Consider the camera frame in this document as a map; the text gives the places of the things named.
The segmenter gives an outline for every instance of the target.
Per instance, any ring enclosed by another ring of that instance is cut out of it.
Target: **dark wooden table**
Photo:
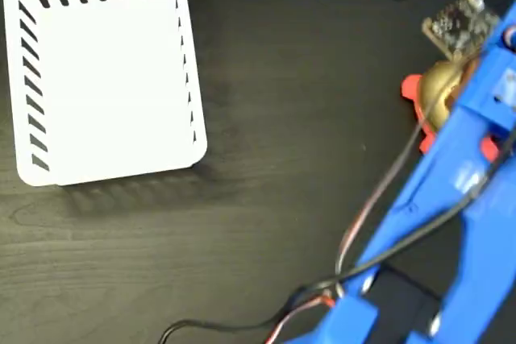
[[[189,0],[206,158],[69,188],[18,178],[2,50],[0,342],[153,344],[182,317],[263,319],[330,274],[343,230],[414,125],[400,82],[441,58],[420,23],[447,1]],[[511,0],[487,1],[503,12]],[[395,264],[443,294],[459,236],[455,224]],[[486,342],[513,341],[511,300]],[[285,338],[317,318],[300,317]],[[264,335],[185,330],[170,342]]]

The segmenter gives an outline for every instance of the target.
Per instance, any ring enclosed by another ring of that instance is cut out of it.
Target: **white tray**
[[[187,0],[4,0],[18,172],[77,184],[206,153]]]

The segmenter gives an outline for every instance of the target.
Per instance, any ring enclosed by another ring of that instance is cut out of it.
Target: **circuit board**
[[[500,19],[472,0],[456,0],[435,17],[423,21],[422,30],[450,60],[473,54],[490,36]]]

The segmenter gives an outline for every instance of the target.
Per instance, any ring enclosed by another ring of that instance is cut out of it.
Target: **blue bracket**
[[[516,3],[485,44],[485,57],[430,152],[421,160],[359,259],[363,263],[452,207],[482,177],[489,161],[481,141],[504,135],[516,123],[516,55],[501,41],[516,24]],[[432,337],[413,332],[407,344],[477,342],[512,288],[516,276],[516,158],[463,213],[458,275],[443,299]],[[290,344],[366,342],[378,311],[361,289],[378,267],[345,284],[347,295],[308,336]]]

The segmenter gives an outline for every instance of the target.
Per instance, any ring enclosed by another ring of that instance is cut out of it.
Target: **metal screw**
[[[369,276],[362,285],[362,294],[365,294],[372,287],[372,283],[374,282],[374,276]]]
[[[430,329],[429,329],[430,336],[434,337],[439,332],[440,327],[441,327],[441,313],[439,313],[437,316],[435,316],[434,320],[432,320],[432,323],[430,323]]]

